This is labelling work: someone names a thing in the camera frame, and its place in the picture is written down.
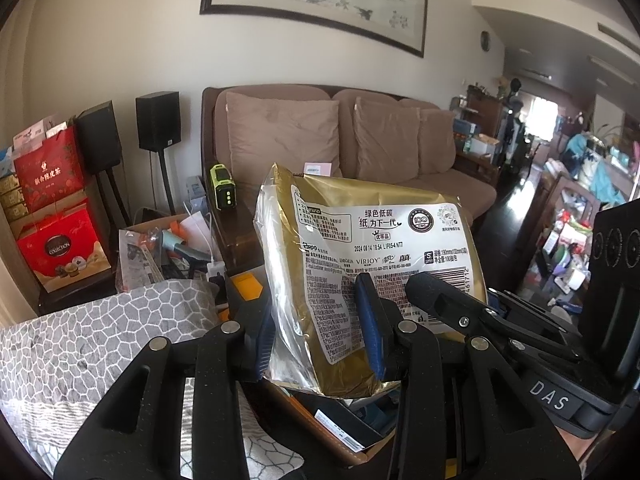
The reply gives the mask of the orange book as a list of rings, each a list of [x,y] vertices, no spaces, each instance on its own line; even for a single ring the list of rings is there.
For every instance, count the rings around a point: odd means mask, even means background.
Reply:
[[[262,296],[264,286],[252,272],[233,275],[230,278],[229,298],[233,302],[253,301]]]

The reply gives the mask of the green portable speaker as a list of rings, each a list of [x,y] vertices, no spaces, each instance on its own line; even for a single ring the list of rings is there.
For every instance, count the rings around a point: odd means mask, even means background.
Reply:
[[[236,207],[236,186],[226,165],[217,162],[209,169],[210,183],[214,192],[214,203],[218,210]]]

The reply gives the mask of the right sofa cushion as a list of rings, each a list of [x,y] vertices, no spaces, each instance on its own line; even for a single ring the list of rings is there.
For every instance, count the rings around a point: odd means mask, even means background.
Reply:
[[[420,174],[443,174],[454,166],[454,114],[449,110],[420,110]]]

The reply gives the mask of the sofa cushion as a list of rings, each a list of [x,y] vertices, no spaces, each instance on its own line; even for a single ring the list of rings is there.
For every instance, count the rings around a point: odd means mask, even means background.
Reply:
[[[293,101],[227,94],[230,169],[235,181],[257,186],[274,164],[300,174],[307,162],[327,162],[339,177],[340,106],[331,100]]]
[[[454,166],[454,114],[449,110],[420,110],[420,174],[443,174]]]
[[[399,184],[418,176],[420,110],[358,96],[354,107],[359,180]]]

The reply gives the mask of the pink booklet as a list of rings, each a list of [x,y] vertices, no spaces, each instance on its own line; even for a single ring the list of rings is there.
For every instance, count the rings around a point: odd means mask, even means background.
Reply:
[[[331,177],[333,165],[330,162],[306,162],[304,174],[308,176]]]

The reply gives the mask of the middle sofa cushion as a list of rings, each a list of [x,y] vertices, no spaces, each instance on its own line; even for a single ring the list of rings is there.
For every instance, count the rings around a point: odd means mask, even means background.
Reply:
[[[399,184],[418,176],[420,110],[358,96],[354,107],[359,180]]]

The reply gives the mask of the left sofa cushion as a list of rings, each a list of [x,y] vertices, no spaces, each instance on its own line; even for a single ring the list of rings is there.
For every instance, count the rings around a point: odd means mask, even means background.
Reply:
[[[227,94],[230,169],[235,181],[257,186],[274,164],[300,174],[307,162],[327,162],[339,177],[340,106],[331,100],[293,101]]]

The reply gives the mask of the brown fabric sofa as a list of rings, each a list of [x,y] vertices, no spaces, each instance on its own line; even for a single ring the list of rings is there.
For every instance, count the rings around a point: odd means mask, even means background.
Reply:
[[[249,84],[202,94],[203,166],[221,162],[230,170],[247,214],[273,164],[301,172],[325,162],[334,177],[455,197],[474,221],[497,192],[457,170],[456,158],[454,115],[431,102],[312,84]]]

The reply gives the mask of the grey patterned fleece blanket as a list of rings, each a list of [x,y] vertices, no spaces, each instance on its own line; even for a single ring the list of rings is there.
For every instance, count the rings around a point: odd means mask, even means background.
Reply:
[[[1,333],[1,415],[52,479],[279,479],[302,459],[243,417],[217,289],[169,280]]]

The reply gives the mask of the red chocolate gift box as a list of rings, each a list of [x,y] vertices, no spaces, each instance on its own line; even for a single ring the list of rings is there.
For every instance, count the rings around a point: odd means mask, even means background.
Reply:
[[[46,292],[111,269],[86,200],[25,226],[17,246]]]

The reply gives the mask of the right black speaker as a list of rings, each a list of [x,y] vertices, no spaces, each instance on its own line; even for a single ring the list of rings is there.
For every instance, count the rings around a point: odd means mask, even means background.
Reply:
[[[180,96],[160,91],[136,99],[139,148],[159,153],[181,141]]]

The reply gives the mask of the black speaker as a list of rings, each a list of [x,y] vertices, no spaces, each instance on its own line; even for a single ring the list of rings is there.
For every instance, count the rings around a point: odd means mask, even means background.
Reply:
[[[78,148],[88,174],[98,174],[122,162],[122,144],[112,101],[84,110],[76,117],[75,126]]]
[[[139,148],[159,153],[181,141],[180,96],[160,91],[136,99]]]

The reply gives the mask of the left black speaker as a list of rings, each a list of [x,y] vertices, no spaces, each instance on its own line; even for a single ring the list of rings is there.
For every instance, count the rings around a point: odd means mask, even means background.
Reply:
[[[76,117],[75,126],[78,148],[88,174],[98,174],[122,162],[122,144],[112,101],[84,110]]]

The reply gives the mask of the red tea gift bag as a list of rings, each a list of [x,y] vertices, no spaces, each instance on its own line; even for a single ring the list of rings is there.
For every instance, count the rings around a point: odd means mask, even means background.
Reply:
[[[17,157],[14,167],[31,214],[85,187],[74,125],[45,138],[35,151]]]

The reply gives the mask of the round wall clock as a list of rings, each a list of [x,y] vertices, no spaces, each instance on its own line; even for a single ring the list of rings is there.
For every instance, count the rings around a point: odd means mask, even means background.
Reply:
[[[483,30],[480,33],[480,47],[484,52],[489,52],[491,49],[491,34],[488,30]]]

